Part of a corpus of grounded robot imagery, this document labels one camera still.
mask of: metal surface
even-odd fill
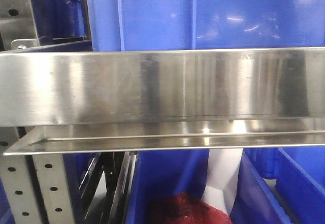
[[[81,0],[82,7],[82,16],[83,22],[85,26],[85,34],[87,39],[91,39],[91,31],[90,31],[90,23],[89,23],[89,11],[88,11],[88,3],[87,0]]]
[[[44,0],[0,0],[0,3],[0,33],[5,50],[10,50],[11,42],[17,39],[36,39],[37,45],[52,43]]]
[[[325,145],[325,118],[36,127],[4,154]]]
[[[17,128],[1,127],[0,141],[2,143],[0,144],[0,153],[10,147],[18,139],[19,132]],[[42,206],[38,204],[35,194],[35,184],[32,180],[26,157],[5,157],[1,154],[0,178],[5,187],[16,224],[45,224],[46,222],[42,219],[43,217],[40,211]]]
[[[137,154],[125,152],[107,224],[125,223]]]
[[[323,117],[324,73],[319,47],[4,53],[0,125]]]
[[[54,39],[53,41],[64,41],[66,39]],[[35,52],[73,52],[73,51],[92,51],[92,45],[90,40],[73,41],[69,43],[61,43],[56,45],[44,45],[26,49],[17,49],[10,51],[3,51],[0,56],[16,55],[18,53],[35,53]]]
[[[80,192],[73,155],[35,155],[33,160],[49,223],[81,223]]]
[[[97,154],[91,161],[88,171],[82,180],[79,187],[81,192],[81,205],[83,210],[83,216],[86,218],[89,211],[89,206],[95,195],[98,183],[103,174],[103,161],[100,158],[100,154]]]

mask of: red mesh bag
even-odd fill
[[[230,217],[186,192],[150,203],[148,224],[232,224]]]

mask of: white paper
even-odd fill
[[[237,193],[240,160],[243,149],[211,149],[207,185],[202,200],[229,214]]]

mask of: blue storage bin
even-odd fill
[[[0,179],[0,224],[14,223],[14,217],[12,216],[6,193]]]
[[[206,184],[208,155],[208,150],[140,152],[126,223],[145,223],[147,207],[153,198],[170,197],[182,191],[201,198]],[[237,196],[230,216],[234,224],[291,223],[245,155],[241,160]]]
[[[88,0],[96,51],[323,46],[325,0]]]
[[[80,0],[46,0],[53,38],[85,36]]]
[[[249,148],[244,151],[263,178],[277,178],[280,164],[278,148]]]
[[[325,147],[282,148],[276,189],[302,224],[325,223]]]

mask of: stainless steel shelf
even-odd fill
[[[0,54],[0,126],[325,115],[325,48],[31,51]]]
[[[5,155],[325,145],[325,119],[39,126]]]
[[[42,126],[6,154],[323,144],[323,47],[71,52],[89,44],[0,53],[0,126]]]

